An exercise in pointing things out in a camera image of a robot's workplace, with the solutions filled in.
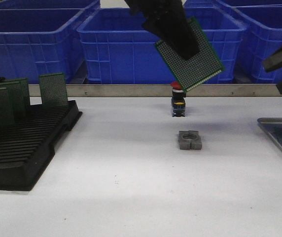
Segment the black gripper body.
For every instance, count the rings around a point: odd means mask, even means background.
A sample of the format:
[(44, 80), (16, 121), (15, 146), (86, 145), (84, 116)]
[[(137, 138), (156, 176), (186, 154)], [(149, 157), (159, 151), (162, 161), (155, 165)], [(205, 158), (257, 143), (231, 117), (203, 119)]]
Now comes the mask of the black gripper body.
[(130, 8), (130, 14), (136, 15), (142, 12), (148, 17), (157, 13), (168, 12), (170, 10), (182, 9), (181, 0), (124, 0)]

